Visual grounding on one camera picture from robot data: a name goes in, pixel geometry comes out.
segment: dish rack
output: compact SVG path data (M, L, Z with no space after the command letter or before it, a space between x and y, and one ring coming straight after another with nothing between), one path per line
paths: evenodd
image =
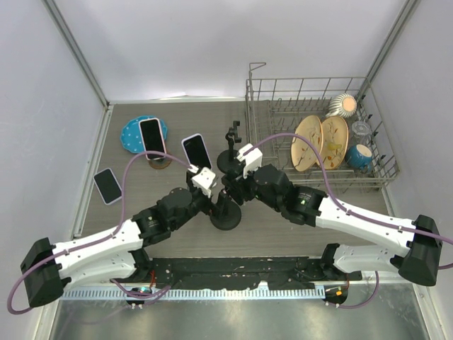
M349 127L348 148L363 144L372 151L372 169L367 173L350 168L345 161L328 170L328 180L335 189L346 192L349 188L381 188L393 181L399 173L379 108L368 80L364 77L324 78L253 78L253 71L266 63L250 63L246 80L246 128L248 142L260 140L281 132L293 132L302 119L317 115L325 119L331 99L348 93L357 101L357 113L346 119ZM371 127L371 133L360 137L351 125L361 120ZM263 164L273 164L283 170L295 184L319 187L324 184L321 169L315 164L298 172L291 160L292 137L279 138L261 147Z

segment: white smartphone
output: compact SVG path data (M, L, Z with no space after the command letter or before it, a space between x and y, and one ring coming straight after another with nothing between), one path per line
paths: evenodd
M158 118L141 120L139 126L142 143L146 151L167 152L161 122ZM152 159L162 159L163 157L147 154L146 158L151 161Z
M195 133L181 141L185 156L190 164L200 168L212 169L211 159L207 153L205 141L200 133Z
M93 178L106 205L113 204L121 199L121 187L111 168L99 171Z

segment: beige plate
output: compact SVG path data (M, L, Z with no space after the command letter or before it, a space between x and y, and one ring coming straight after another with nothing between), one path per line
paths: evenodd
M323 121L324 144L321 157L326 170L339 166L345 158L348 148L348 124L338 116L329 117Z
M295 132L307 138L320 152L323 148L323 128L321 121L315 115L309 115L300 122ZM299 138L293 138L291 144L291 159L297 171L305 171L316 161L316 156L308 144Z

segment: floor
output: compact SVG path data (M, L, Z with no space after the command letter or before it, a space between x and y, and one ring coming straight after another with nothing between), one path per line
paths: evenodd
M374 282L351 285L346 305L366 300L373 289ZM409 284L383 284L356 310L320 300L165 301L103 320L124 306L120 300L61 301L50 339L429 339Z
M153 103L116 105L108 128L99 169L110 167L120 179L132 154L122 148L120 132L126 123L140 115L155 115L168 126L168 151L185 159L180 141L201 133L207 144L212 163L227 148L224 139L233 120L240 120L239 135L246 142L245 103ZM221 173L214 166L217 174ZM163 170L152 169L145 158L138 159L127 180L126 216L131 217L168 194L172 188L185 187L185 169L172 163ZM361 208L386 214L380 191L364 193L350 189L338 194L341 200ZM100 232L118 224L120 202L104 205L98 191L91 195L82 236ZM320 256L326 244L366 244L354 236L321 228L292 225L264 204L252 201L242 207L242 222L229 232L210 224L207 216L199 214L175 232L170 239L148 247L150 256Z

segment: phone stand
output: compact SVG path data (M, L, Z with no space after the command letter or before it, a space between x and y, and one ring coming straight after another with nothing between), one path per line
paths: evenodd
M210 216L211 223L220 230L236 228L242 218L240 207L231 200L225 190L220 191L215 209Z
M238 154L237 150L234 149L234 143L242 142L242 138L238 137L238 126L240 125L239 120L233 122L233 127L229 128L225 135L225 139L228 141L228 150L223 151L217 157L217 168L224 174L234 166L233 160Z
M171 159L160 158L160 159L152 159L151 161L148 159L148 164L153 169L162 170L171 164Z

